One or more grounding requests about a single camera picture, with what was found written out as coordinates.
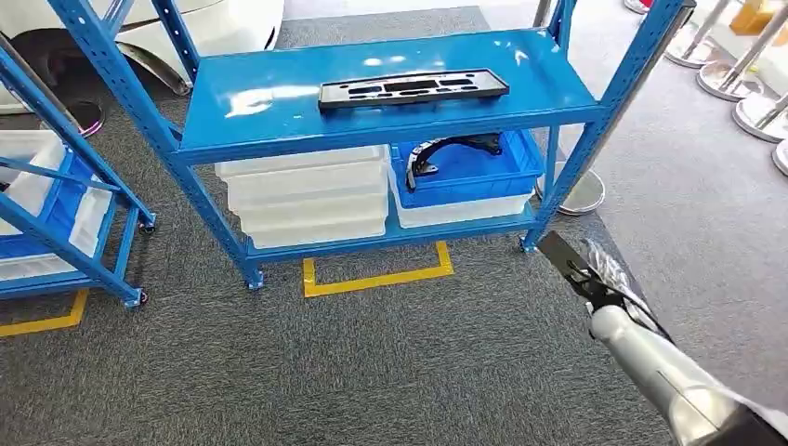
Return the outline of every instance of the yellow tape marking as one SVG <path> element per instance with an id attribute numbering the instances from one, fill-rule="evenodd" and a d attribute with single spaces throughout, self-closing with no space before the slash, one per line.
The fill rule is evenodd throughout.
<path id="1" fill-rule="evenodd" d="M 0 337 L 26 335 L 28 333 L 45 332 L 47 330 L 57 330 L 59 328 L 73 327 L 82 321 L 82 313 L 85 312 L 85 301 L 87 300 L 87 289 L 79 290 L 74 298 L 72 310 L 68 316 L 58 318 L 42 319 L 40 321 L 29 321 L 0 325 Z"/>
<path id="2" fill-rule="evenodd" d="M 383 276 L 369 277 L 366 279 L 356 279 L 354 281 L 322 283 L 318 284 L 315 279 L 315 259 L 304 259 L 304 297 L 317 297 L 319 295 L 333 295 L 336 293 L 347 293 L 350 291 L 365 290 L 376 286 L 394 285 L 397 283 L 407 283 L 421 281 L 423 279 L 434 279 L 436 277 L 451 276 L 454 274 L 452 260 L 449 258 L 449 248 L 446 242 L 435 243 L 438 250 L 438 266 L 432 268 L 416 269 L 413 271 L 397 272 Z"/>

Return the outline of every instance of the blue crate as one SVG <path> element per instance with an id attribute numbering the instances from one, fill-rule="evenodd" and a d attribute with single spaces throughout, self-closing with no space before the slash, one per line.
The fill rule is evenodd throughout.
<path id="1" fill-rule="evenodd" d="M 66 151 L 59 171 L 82 179 L 90 179 L 93 176 L 90 166 L 70 150 Z M 79 203 L 86 191 L 87 186 L 81 183 L 62 179 L 52 181 L 52 187 L 38 217 L 46 222 L 53 236 L 61 240 L 69 239 Z M 49 252 L 49 248 L 25 234 L 0 236 L 0 259 L 36 256 Z"/>
<path id="2" fill-rule="evenodd" d="M 439 172 L 417 177 L 416 190 L 409 192 L 405 186 L 408 156 L 419 144 L 391 144 L 391 166 L 403 208 L 524 195 L 532 192 L 536 179 L 545 171 L 545 162 L 529 130 L 504 132 L 500 155 L 457 144 L 436 151 L 429 162 Z"/>

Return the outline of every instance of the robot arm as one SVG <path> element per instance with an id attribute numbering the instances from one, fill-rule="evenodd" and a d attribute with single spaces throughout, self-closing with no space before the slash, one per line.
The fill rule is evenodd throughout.
<path id="1" fill-rule="evenodd" d="M 588 242 L 582 258 L 555 232 L 539 249 L 591 312 L 602 342 L 659 411 L 680 445 L 788 445 L 788 416 L 726 388 L 673 343 L 646 303 L 630 289 L 618 262 Z"/>

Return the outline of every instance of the shelf rack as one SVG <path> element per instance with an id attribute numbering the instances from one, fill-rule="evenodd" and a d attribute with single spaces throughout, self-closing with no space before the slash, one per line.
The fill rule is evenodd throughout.
<path id="1" fill-rule="evenodd" d="M 0 166 L 52 177 L 54 179 L 53 188 L 57 187 L 57 183 L 60 181 L 75 181 L 89 188 L 98 188 L 112 193 L 110 207 L 101 222 L 98 233 L 98 247 L 92 257 L 85 255 L 70 244 L 68 238 L 61 239 L 52 235 L 51 231 L 47 230 L 44 221 L 31 215 L 23 207 L 7 198 L 5 194 L 0 193 L 1 218 L 76 268 L 76 271 L 71 272 L 0 281 L 0 300 L 65 292 L 78 288 L 103 287 L 110 293 L 117 295 L 127 308 L 144 303 L 147 300 L 145 293 L 141 288 L 134 288 L 125 282 L 124 275 L 137 229 L 152 231 L 156 215 L 110 169 L 96 151 L 90 147 L 90 144 L 80 136 L 79 130 L 72 122 L 58 111 L 55 104 L 25 75 L 12 56 L 2 48 L 0 48 L 0 81 L 9 90 L 17 93 L 24 103 L 58 134 L 66 149 L 71 149 L 88 163 L 102 182 L 84 180 L 56 170 L 7 158 L 0 158 Z M 110 235 L 115 211 L 119 205 L 126 207 L 128 213 L 117 259 L 114 267 L 110 270 L 102 265 L 101 257 Z"/>
<path id="2" fill-rule="evenodd" d="M 108 12 L 101 19 L 87 0 L 48 1 L 251 289 L 263 284 L 263 261 L 514 230 L 527 230 L 521 246 L 535 249 L 558 206 L 642 85 L 663 43 L 693 6 L 687 0 L 657 0 L 596 100 L 567 60 L 574 0 L 560 0 L 545 28 L 207 58 L 199 57 L 173 0 L 152 0 L 194 82 L 181 131 L 157 111 L 117 50 L 114 24 L 122 17 Z M 125 11 L 129 3 L 114 0 L 108 10 Z M 317 107 L 322 83 L 479 68 L 502 77 L 510 93 L 494 101 L 462 99 L 323 114 Z M 578 123 L 585 123 L 584 132 L 554 181 L 559 126 Z M 248 238 L 237 240 L 192 170 L 197 164 L 539 126 L 550 132 L 545 198 L 538 211 L 529 207 L 519 216 L 409 230 L 399 227 L 394 211 L 386 235 L 343 242 L 255 249 Z"/>

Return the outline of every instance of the round metal base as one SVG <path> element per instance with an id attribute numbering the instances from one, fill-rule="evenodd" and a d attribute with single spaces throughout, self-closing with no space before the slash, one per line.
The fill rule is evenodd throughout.
<path id="1" fill-rule="evenodd" d="M 730 63 L 722 60 L 704 65 L 703 68 L 698 71 L 696 77 L 698 85 L 700 85 L 706 93 L 731 102 L 744 99 L 754 93 L 758 95 L 763 94 L 763 83 L 750 72 L 745 74 L 737 85 L 732 85 L 722 90 L 720 86 L 728 75 L 730 68 Z"/>
<path id="2" fill-rule="evenodd" d="M 781 142 L 780 145 L 774 149 L 774 152 L 771 154 L 771 159 L 782 174 L 788 177 L 788 141 Z"/>
<path id="3" fill-rule="evenodd" d="M 750 135 L 769 142 L 780 142 L 788 138 L 788 118 L 783 112 L 771 123 L 758 128 L 758 122 L 774 109 L 774 101 L 753 95 L 736 104 L 733 121 Z"/>
<path id="4" fill-rule="evenodd" d="M 564 162 L 556 163 L 556 177 L 560 175 Z M 545 176 L 536 180 L 536 195 L 541 199 L 545 189 Z M 574 188 L 569 192 L 564 203 L 558 208 L 561 214 L 567 216 L 582 216 L 593 212 L 605 201 L 605 183 L 593 170 L 586 171 Z"/>
<path id="5" fill-rule="evenodd" d="M 684 53 L 690 47 L 692 39 L 695 38 L 695 33 L 698 32 L 698 27 L 692 23 L 684 25 L 676 37 L 670 42 L 668 48 L 665 49 L 665 58 L 687 68 L 701 68 L 707 63 L 719 60 L 722 55 L 720 54 L 717 46 L 709 39 L 703 39 L 695 49 L 689 53 L 689 57 L 685 58 Z"/>
<path id="6" fill-rule="evenodd" d="M 649 12 L 649 7 L 640 3 L 639 0 L 624 0 L 624 6 L 637 14 L 646 14 Z"/>
<path id="7" fill-rule="evenodd" d="M 79 133 L 83 137 L 95 134 L 104 125 L 104 111 L 98 104 L 81 100 L 66 108 L 79 123 Z"/>

